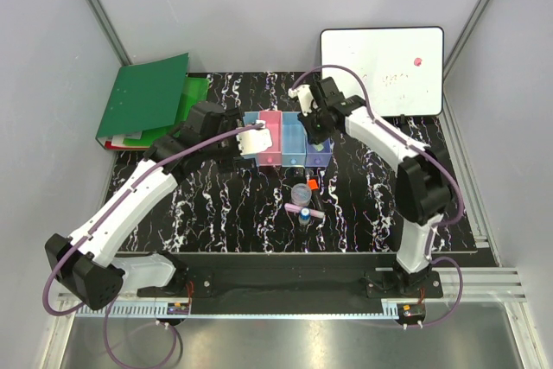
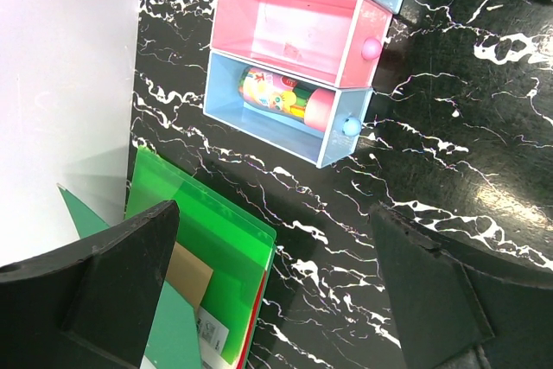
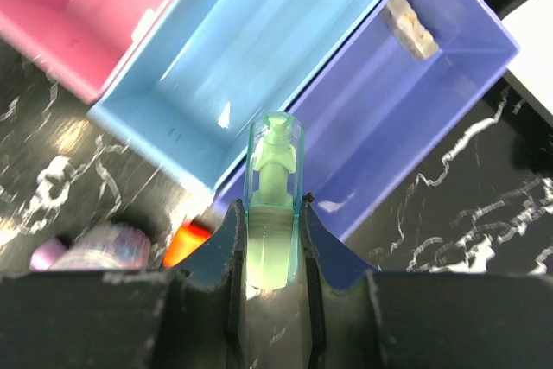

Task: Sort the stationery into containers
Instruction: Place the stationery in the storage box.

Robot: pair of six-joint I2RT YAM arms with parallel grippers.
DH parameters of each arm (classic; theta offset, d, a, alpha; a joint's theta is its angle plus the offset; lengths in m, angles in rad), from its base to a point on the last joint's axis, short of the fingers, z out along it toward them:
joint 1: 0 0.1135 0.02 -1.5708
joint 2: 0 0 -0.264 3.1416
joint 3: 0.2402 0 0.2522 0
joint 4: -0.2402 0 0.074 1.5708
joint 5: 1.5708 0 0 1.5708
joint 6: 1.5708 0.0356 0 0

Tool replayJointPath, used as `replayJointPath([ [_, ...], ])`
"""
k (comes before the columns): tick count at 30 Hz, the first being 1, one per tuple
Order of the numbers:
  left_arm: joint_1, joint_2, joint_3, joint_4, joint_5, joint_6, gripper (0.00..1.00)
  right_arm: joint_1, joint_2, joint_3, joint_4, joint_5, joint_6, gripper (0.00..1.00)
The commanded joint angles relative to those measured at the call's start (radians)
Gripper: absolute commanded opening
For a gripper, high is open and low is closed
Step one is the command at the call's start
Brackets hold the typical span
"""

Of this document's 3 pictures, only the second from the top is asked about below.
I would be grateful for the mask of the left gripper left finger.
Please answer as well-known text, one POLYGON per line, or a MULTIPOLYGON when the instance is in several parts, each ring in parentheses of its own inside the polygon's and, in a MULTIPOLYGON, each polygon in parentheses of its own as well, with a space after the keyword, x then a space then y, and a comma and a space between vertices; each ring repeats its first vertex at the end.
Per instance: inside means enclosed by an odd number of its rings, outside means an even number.
POLYGON ((138 368, 179 225, 165 200, 1 269, 3 368, 138 368))

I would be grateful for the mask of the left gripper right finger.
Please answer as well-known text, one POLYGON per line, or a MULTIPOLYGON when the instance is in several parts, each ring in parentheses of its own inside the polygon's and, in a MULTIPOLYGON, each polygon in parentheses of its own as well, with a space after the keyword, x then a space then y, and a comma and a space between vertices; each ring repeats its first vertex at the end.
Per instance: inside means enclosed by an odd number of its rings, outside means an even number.
POLYGON ((409 368, 550 368, 552 274, 375 205, 369 226, 409 368))

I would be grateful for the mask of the light blue end drawer box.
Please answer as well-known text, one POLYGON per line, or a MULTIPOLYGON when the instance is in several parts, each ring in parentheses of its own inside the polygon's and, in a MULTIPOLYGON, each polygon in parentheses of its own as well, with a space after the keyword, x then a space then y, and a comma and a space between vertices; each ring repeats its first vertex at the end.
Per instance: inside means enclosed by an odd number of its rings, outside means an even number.
POLYGON ((372 93, 371 88, 343 90, 324 86, 299 75, 212 51, 207 69, 204 113, 321 169, 353 153, 372 93), (246 103, 238 93, 238 82, 247 67, 259 67, 334 91, 326 131, 311 129, 293 118, 262 111, 246 103))

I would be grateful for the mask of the pink plastic drawer box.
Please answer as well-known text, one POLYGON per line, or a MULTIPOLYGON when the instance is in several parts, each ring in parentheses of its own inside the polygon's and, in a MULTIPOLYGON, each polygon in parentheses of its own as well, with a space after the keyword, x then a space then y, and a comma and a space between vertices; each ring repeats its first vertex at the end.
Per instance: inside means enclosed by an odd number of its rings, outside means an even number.
POLYGON ((217 0, 211 47, 330 86, 368 87, 391 19, 372 0, 217 0))

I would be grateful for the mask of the pink crayon tube case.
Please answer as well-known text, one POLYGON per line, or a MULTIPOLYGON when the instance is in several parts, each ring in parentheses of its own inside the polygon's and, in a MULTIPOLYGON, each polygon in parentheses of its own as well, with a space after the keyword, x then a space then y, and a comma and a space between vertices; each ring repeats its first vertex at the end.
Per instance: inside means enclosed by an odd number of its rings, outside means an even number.
POLYGON ((259 67, 247 67, 238 82, 242 99, 259 110, 293 118, 325 132, 335 92, 259 67))

